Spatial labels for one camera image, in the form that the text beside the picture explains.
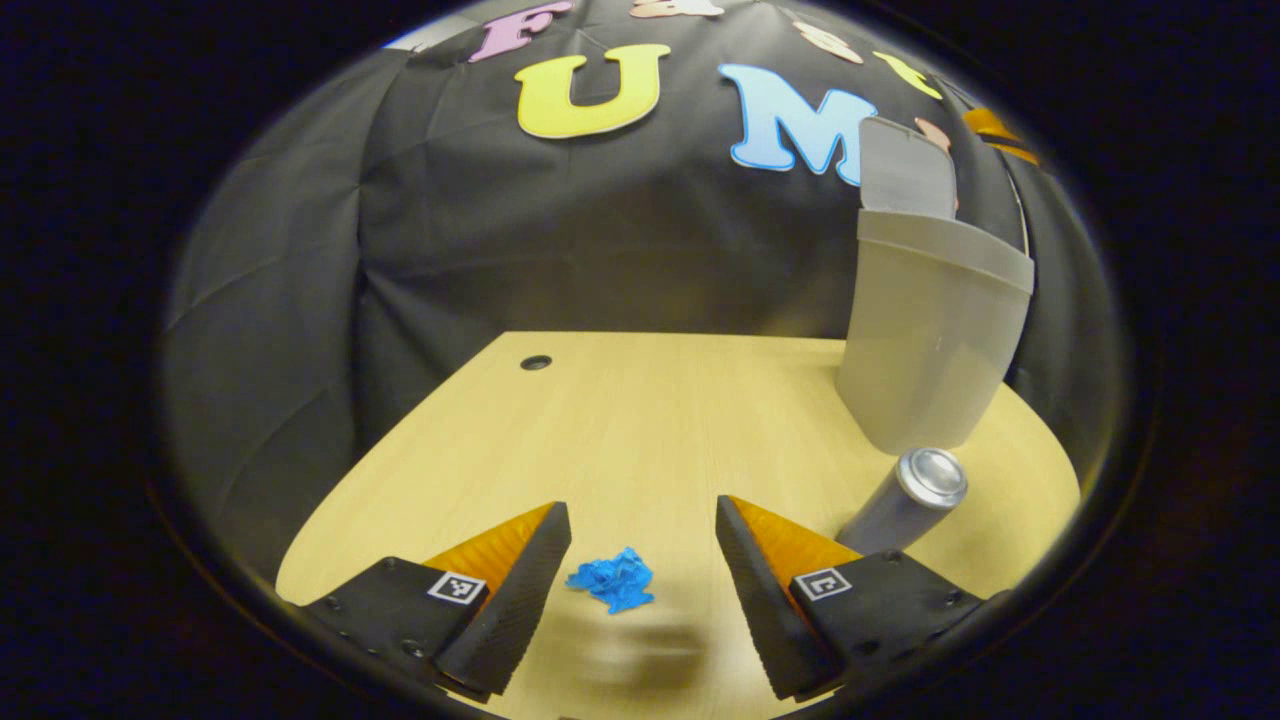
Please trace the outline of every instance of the wooden table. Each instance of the wooden table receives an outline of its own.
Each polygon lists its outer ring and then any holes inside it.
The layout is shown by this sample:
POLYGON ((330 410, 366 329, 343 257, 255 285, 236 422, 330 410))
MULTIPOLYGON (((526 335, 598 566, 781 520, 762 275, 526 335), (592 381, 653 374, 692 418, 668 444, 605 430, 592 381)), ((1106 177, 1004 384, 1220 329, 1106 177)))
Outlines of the wooden table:
MULTIPOLYGON (((552 500, 573 542, 562 577, 634 547, 657 600, 618 615, 552 588, 504 696, 517 719, 773 717, 716 542, 736 495, 828 537, 893 464, 835 389, 844 341, 509 332, 451 377, 334 488, 284 557, 276 591, 308 603, 378 559, 425 560, 552 500), (553 361, 521 369, 532 355, 553 361)), ((969 495, 909 553, 987 597, 1066 525, 1066 454, 1007 387, 954 450, 969 495)))

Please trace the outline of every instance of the gray container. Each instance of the gray container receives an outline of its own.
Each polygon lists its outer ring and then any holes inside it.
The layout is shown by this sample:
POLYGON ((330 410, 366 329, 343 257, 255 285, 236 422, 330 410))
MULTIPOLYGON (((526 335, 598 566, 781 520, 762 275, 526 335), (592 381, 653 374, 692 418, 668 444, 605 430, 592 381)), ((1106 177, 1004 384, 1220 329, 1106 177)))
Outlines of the gray container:
POLYGON ((969 479, 955 455, 919 447, 902 455, 836 542, 861 555, 904 550, 964 500, 969 479))

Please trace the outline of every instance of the can lid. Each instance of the can lid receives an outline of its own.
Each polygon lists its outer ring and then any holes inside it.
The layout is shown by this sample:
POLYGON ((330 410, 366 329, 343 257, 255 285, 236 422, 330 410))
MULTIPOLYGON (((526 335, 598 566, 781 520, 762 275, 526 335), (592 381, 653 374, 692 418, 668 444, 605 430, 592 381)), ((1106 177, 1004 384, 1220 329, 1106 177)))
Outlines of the can lid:
POLYGON ((897 462, 897 477, 908 495, 938 510, 960 505, 969 489, 969 480, 956 456, 936 447, 918 447, 902 455, 897 462))

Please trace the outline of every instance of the blue object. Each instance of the blue object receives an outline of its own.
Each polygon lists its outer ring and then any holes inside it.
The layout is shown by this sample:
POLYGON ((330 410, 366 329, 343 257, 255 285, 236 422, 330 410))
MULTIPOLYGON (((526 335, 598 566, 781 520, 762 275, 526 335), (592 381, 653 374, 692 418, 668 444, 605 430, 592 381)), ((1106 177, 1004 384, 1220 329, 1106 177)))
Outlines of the blue object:
POLYGON ((609 603, 609 615, 630 607, 653 602, 644 588, 653 579, 653 570, 630 547, 613 560, 593 560, 577 566, 577 573, 564 584, 590 591, 591 597, 609 603))

